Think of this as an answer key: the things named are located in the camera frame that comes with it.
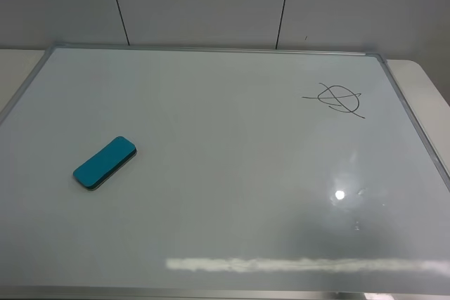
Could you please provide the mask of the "teal whiteboard eraser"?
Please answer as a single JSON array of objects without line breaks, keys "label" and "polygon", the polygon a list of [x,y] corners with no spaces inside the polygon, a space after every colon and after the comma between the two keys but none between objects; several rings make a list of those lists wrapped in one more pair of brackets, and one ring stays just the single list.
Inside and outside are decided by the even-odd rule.
[{"label": "teal whiteboard eraser", "polygon": [[72,176],[83,188],[94,191],[136,154],[136,146],[118,136],[76,168]]}]

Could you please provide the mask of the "black marker scribble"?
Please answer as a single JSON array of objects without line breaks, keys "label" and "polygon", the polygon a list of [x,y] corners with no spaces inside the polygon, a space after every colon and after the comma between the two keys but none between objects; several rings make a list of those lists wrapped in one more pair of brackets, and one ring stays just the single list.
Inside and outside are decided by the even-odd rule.
[{"label": "black marker scribble", "polygon": [[320,83],[319,85],[322,89],[315,96],[303,96],[302,98],[318,101],[336,112],[365,119],[363,115],[359,114],[359,108],[361,107],[361,93],[354,92],[341,85],[329,86],[324,83]]}]

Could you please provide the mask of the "white whiteboard with aluminium frame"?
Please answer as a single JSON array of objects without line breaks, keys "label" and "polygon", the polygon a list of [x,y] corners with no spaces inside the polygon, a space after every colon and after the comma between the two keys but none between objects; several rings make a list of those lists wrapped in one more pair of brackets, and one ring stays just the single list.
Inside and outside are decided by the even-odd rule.
[{"label": "white whiteboard with aluminium frame", "polygon": [[449,169],[376,54],[53,46],[1,112],[3,298],[370,293],[449,295]]}]

